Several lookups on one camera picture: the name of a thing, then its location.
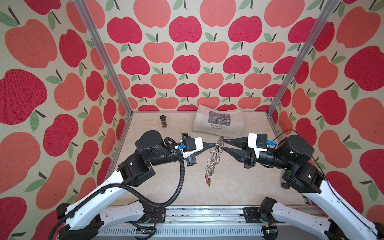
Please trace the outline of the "metal disc with key rings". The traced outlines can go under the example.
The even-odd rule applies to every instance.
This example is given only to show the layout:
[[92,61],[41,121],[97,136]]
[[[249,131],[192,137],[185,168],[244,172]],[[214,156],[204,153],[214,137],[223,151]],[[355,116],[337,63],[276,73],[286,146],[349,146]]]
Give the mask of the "metal disc with key rings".
[[207,160],[207,166],[205,168],[205,171],[206,171],[205,178],[206,176],[209,176],[211,178],[211,176],[215,171],[215,166],[220,162],[220,156],[221,156],[221,153],[223,152],[222,148],[224,146],[223,140],[224,140],[224,137],[220,136],[216,143],[216,146],[210,150],[211,156]]

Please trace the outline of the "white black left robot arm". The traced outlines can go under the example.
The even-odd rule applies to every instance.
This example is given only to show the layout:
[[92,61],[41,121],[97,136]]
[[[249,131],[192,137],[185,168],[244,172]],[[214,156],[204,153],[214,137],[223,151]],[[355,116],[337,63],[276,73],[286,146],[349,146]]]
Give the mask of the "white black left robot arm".
[[[59,221],[49,233],[50,240],[55,239],[55,234],[61,240],[91,240],[100,230],[128,222],[139,228],[155,209],[164,209],[176,201],[184,185],[185,167],[195,165],[196,156],[216,144],[205,143],[202,138],[192,138],[187,133],[177,143],[150,130],[142,134],[135,146],[135,152],[100,186],[71,205],[57,207]],[[156,174],[155,166],[168,163],[180,165],[177,188],[168,200],[156,203],[135,189]]]

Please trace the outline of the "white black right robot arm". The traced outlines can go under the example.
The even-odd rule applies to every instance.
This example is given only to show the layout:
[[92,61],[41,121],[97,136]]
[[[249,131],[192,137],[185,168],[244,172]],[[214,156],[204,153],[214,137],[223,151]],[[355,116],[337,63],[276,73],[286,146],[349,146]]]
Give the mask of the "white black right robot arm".
[[326,176],[309,160],[314,148],[302,137],[291,135],[276,148],[268,146],[267,135],[249,134],[248,137],[225,139],[223,151],[230,154],[246,169],[257,163],[283,169],[282,179],[292,189],[314,202],[326,215],[316,217],[289,208],[275,199],[265,198],[256,216],[263,222],[282,222],[293,225],[322,240],[379,240],[384,237],[384,226],[367,220],[331,186]]

